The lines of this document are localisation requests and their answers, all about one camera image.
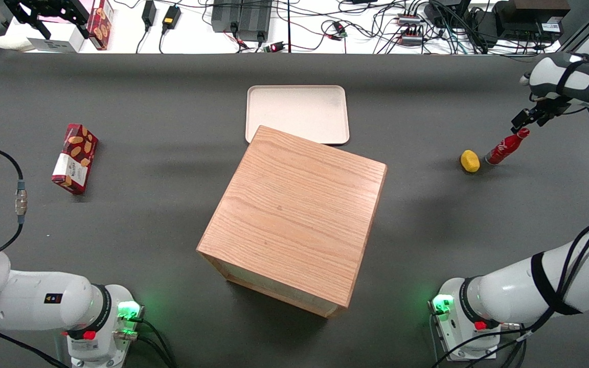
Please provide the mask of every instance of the red light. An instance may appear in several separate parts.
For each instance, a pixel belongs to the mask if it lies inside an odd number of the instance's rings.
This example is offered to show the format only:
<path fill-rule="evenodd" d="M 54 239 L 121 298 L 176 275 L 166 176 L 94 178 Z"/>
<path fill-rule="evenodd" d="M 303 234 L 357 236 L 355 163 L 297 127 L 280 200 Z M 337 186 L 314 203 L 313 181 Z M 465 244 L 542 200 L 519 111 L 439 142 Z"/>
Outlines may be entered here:
<path fill-rule="evenodd" d="M 482 329 L 488 328 L 488 325 L 483 321 L 476 321 L 474 322 L 474 328 L 477 329 L 477 331 L 481 331 Z"/>

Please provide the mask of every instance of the wooden box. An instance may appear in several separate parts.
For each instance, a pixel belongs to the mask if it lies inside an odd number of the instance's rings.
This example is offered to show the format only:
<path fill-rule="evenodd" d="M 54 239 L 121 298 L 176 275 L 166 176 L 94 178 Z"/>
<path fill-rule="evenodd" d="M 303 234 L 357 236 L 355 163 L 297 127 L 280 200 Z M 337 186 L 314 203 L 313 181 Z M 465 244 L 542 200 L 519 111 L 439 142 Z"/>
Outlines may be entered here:
<path fill-rule="evenodd" d="M 229 281 L 335 316 L 349 307 L 386 170 L 260 126 L 197 251 Z"/>

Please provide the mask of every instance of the plastic tray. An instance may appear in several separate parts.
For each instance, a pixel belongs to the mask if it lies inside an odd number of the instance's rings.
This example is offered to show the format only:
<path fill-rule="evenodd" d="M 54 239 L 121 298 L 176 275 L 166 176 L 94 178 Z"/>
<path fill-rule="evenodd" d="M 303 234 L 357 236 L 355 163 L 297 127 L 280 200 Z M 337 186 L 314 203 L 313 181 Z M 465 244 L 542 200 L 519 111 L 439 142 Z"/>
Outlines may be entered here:
<path fill-rule="evenodd" d="M 261 125 L 320 144 L 345 144 L 349 119 L 344 88 L 253 86 L 247 91 L 247 142 Z"/>

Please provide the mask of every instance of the yellow sponge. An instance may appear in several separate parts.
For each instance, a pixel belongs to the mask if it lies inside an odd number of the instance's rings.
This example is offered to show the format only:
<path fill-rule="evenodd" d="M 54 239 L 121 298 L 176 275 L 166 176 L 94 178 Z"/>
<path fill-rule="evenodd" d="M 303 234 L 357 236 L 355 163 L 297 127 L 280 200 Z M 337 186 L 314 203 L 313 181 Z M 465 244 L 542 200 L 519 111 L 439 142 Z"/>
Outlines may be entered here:
<path fill-rule="evenodd" d="M 466 172 L 477 172 L 481 168 L 481 161 L 476 153 L 467 150 L 460 155 L 460 165 Z"/>

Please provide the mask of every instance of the gray tabletop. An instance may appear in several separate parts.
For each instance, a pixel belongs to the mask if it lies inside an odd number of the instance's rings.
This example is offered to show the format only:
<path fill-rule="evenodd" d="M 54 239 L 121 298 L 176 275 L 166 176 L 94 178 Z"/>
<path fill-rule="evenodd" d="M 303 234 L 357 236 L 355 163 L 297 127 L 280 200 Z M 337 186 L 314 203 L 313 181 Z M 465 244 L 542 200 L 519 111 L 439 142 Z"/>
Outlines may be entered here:
<path fill-rule="evenodd" d="M 425 302 L 442 282 L 563 245 L 589 224 L 586 112 L 531 127 L 488 175 L 457 166 L 464 149 L 486 153 L 509 134 L 530 106 L 517 81 L 531 68 L 497 56 L 0 51 L 0 148 L 30 193 L 7 254 L 14 269 L 128 287 L 183 367 L 431 366 Z M 227 283 L 195 252 L 247 147 L 255 84 L 343 86 L 351 140 L 339 149 L 389 166 L 350 309 L 336 319 Z M 77 198 L 51 182 L 68 123 L 101 140 Z M 14 186 L 0 157 L 0 244 L 15 229 Z M 56 354 L 55 333 L 11 335 Z M 132 347 L 129 368 L 159 365 Z M 0 341 L 0 366 L 46 365 Z M 589 366 L 589 312 L 550 321 L 524 366 Z"/>

